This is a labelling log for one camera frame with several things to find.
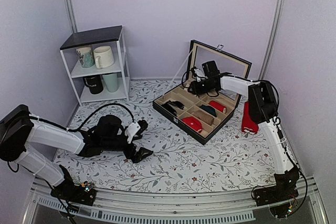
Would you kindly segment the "black compartment storage box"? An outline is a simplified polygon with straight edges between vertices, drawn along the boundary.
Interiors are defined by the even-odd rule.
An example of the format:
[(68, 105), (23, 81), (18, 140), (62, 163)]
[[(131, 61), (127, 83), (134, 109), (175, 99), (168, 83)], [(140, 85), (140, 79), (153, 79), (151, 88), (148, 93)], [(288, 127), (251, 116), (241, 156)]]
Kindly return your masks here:
[[(202, 70), (202, 65), (204, 63), (214, 60), (220, 73), (228, 72), (243, 78), (248, 77), (251, 69), (251, 62), (225, 52), (222, 48), (222, 45), (213, 47), (197, 40), (191, 40), (189, 49), (190, 52), (186, 58), (187, 67), (186, 71), (183, 73), (181, 83), (177, 86), (170, 83), (163, 95), (153, 101), (153, 108), (155, 110), (202, 145), (205, 145), (229, 121), (229, 119), (233, 116), (235, 109), (238, 107), (242, 95), (227, 90), (219, 90), (218, 92), (212, 90), (202, 95), (189, 93), (187, 88), (192, 81), (196, 80), (190, 72), (191, 68), (197, 67)], [(182, 102), (184, 104), (184, 109), (180, 110), (176, 108), (177, 116), (174, 116), (162, 107), (162, 105), (168, 100)], [(209, 105), (211, 100), (224, 105), (226, 107), (226, 112), (222, 113), (215, 109), (217, 117), (215, 118), (213, 116), (214, 122), (212, 125), (208, 125), (197, 118), (203, 127), (202, 132), (197, 133), (187, 126), (182, 119), (188, 116), (195, 117), (191, 113), (197, 110), (207, 113), (199, 107), (202, 104)]]

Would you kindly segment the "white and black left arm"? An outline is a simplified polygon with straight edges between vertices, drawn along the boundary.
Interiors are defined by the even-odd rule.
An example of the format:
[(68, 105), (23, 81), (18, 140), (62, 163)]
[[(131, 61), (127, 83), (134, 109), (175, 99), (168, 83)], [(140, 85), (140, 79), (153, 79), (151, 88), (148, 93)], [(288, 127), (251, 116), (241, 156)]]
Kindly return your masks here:
[(73, 200), (78, 188), (67, 169), (52, 163), (32, 143), (60, 148), (80, 157), (94, 157), (104, 151), (123, 152), (126, 159), (138, 163), (153, 154), (134, 144), (147, 127), (145, 120), (133, 120), (123, 126), (120, 118), (108, 114), (87, 131), (80, 126), (69, 129), (31, 114), (28, 106), (21, 104), (1, 120), (1, 160), (23, 166), (57, 187), (67, 200)]

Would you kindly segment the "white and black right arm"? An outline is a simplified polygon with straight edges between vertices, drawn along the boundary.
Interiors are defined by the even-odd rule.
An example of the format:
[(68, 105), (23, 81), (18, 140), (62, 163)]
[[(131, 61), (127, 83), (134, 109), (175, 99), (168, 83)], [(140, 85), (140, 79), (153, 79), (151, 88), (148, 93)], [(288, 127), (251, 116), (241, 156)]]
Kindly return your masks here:
[(299, 169), (288, 154), (287, 140), (281, 130), (278, 91), (267, 80), (247, 80), (228, 72), (220, 73), (214, 60), (202, 67), (202, 70), (191, 68), (196, 80), (190, 83), (188, 92), (200, 95), (212, 90), (227, 90), (247, 98), (249, 118), (266, 137), (274, 160), (276, 186), (272, 188), (271, 196), (276, 201), (284, 200), (299, 179)]

